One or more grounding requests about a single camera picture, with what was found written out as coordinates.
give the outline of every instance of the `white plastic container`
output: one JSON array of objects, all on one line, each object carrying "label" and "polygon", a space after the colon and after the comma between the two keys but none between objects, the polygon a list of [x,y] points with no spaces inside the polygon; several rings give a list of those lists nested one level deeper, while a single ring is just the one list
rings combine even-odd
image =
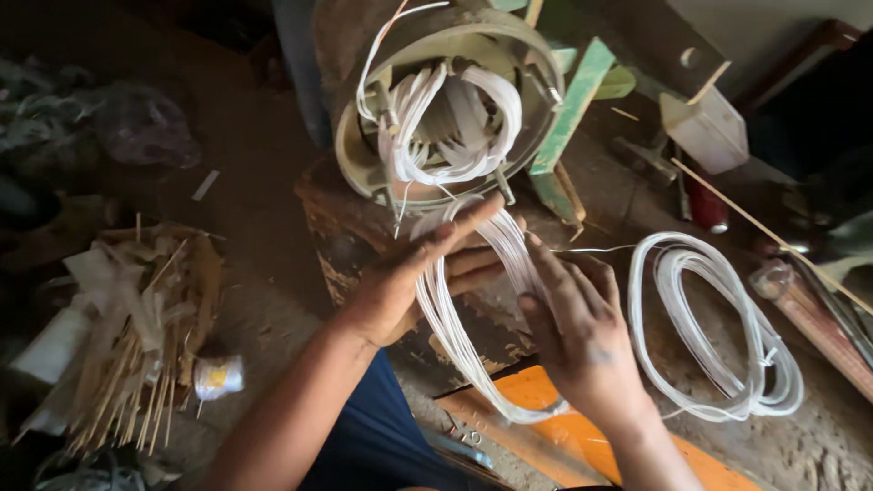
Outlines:
[{"label": "white plastic container", "polygon": [[718,89],[710,87],[696,104],[661,93],[661,122],[667,135],[709,174],[749,160],[746,122]]}]

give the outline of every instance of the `plastic bag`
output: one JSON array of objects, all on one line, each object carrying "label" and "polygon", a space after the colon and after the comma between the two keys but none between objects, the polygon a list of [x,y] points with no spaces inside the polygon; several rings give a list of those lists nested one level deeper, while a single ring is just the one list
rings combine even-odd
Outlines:
[{"label": "plastic bag", "polygon": [[152,87],[130,83],[115,83],[106,94],[94,129],[113,159],[180,168],[200,163],[200,146],[191,138],[185,114],[173,101]]},{"label": "plastic bag", "polygon": [[243,358],[197,358],[194,367],[194,391],[203,401],[218,399],[243,389]]}]

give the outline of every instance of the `wire coil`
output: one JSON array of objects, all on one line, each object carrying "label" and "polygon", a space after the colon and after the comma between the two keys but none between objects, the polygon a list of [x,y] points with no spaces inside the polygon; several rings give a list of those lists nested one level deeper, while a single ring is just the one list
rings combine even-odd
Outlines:
[{"label": "wire coil", "polygon": [[[643,267],[646,255],[663,242],[655,259],[654,275],[658,294],[677,332],[706,375],[727,399],[715,403],[692,398],[670,385],[652,364],[643,333]],[[685,297],[682,271],[689,270],[715,287],[737,309],[746,334],[748,374],[745,381],[725,365],[706,338]],[[797,362],[770,321],[746,293],[731,263],[715,247],[679,232],[649,235],[634,250],[628,284],[629,325],[637,360],[652,383],[679,406],[666,418],[682,411],[712,422],[742,421],[750,414],[785,416],[803,401],[803,378]],[[765,393],[765,371],[773,367],[773,384]]]},{"label": "wire coil", "polygon": [[[466,68],[460,74],[460,79],[466,86],[464,90],[468,92],[468,100],[465,103],[473,107],[464,111],[468,114],[466,117],[475,120],[474,124],[478,124],[480,128],[484,125],[481,117],[474,117],[474,115],[484,114],[482,110],[477,113],[477,107],[475,107],[481,106],[478,94],[473,89],[473,87],[478,87],[494,101],[494,104],[501,111],[503,124],[493,137],[485,136],[484,128],[481,128],[478,132],[480,137],[473,137],[469,141],[464,140],[464,132],[462,132],[460,141],[437,143],[437,149],[449,165],[432,169],[424,168],[424,164],[430,156],[430,145],[413,142],[413,135],[428,106],[443,88],[443,84],[450,74],[447,62],[442,61],[434,68],[425,67],[419,73],[410,74],[391,89],[388,94],[388,103],[396,111],[399,127],[396,132],[389,130],[385,115],[377,118],[369,110],[364,102],[364,89],[375,54],[393,22],[408,14],[443,7],[447,4],[448,2],[429,3],[398,12],[379,30],[361,72],[356,95],[358,113],[361,118],[373,121],[378,125],[379,157],[394,171],[395,177],[403,182],[412,183],[415,181],[440,188],[448,183],[465,183],[476,177],[491,174],[506,160],[506,155],[512,149],[515,138],[521,131],[521,97],[515,86],[503,77],[484,68],[478,66]],[[469,124],[470,121],[459,121],[458,123],[462,127],[465,123]]]},{"label": "wire coil", "polygon": [[[464,195],[445,208],[424,215],[413,227],[410,238],[417,239],[439,225],[451,221],[458,211],[479,199],[483,198],[474,194]],[[541,299],[546,298],[540,276],[525,249],[525,238],[509,213],[500,210],[494,217],[481,224],[477,232],[494,248],[503,261],[506,273],[517,294],[534,293]],[[513,423],[530,425],[569,411],[570,404],[560,396],[544,409],[531,410],[513,404],[497,390],[470,338],[464,332],[464,326],[457,318],[446,285],[443,258],[418,277],[416,298],[434,334],[458,371],[464,374],[464,377],[507,419]]]}]

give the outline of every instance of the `person's left hand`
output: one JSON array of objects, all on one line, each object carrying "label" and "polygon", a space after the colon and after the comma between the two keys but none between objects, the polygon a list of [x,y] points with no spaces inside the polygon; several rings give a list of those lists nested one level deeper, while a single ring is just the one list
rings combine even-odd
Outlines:
[{"label": "person's left hand", "polygon": [[[400,339],[422,317],[416,301],[416,279],[433,261],[445,256],[446,284],[452,295],[500,275],[503,263],[476,228],[503,204],[500,193],[492,193],[481,203],[461,210],[454,221],[365,267],[361,282],[336,320],[382,348]],[[524,219],[516,222],[524,230]]]}]

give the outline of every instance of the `hand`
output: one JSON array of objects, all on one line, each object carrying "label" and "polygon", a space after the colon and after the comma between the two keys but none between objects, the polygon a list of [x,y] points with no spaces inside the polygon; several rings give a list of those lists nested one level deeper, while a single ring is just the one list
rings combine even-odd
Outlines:
[{"label": "hand", "polygon": [[530,294],[519,308],[558,392],[612,439],[656,408],[643,388],[612,267],[579,254],[552,254],[527,234],[527,250],[553,309]]},{"label": "hand", "polygon": [[[503,197],[492,193],[481,203],[461,210],[453,222],[364,268],[361,282],[337,320],[381,348],[400,339],[422,317],[416,302],[416,279],[437,259],[445,256],[446,283],[452,295],[500,275],[503,263],[476,228],[503,204]],[[524,220],[517,218],[516,222],[524,230]]]}]

